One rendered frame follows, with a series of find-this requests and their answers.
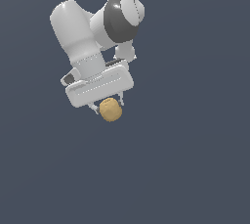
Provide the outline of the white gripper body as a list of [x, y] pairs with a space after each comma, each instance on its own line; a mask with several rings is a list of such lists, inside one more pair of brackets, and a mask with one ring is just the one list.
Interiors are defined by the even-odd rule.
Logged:
[[103, 59], [82, 59], [72, 64], [61, 84], [71, 104], [79, 108], [131, 89], [134, 80], [124, 59], [108, 63]]

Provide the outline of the tan rounded object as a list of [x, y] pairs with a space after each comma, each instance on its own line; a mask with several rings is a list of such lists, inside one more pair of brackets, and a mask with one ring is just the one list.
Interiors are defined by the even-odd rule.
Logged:
[[106, 98], [100, 103], [100, 113], [104, 120], [112, 122], [121, 116], [122, 109], [114, 98]]

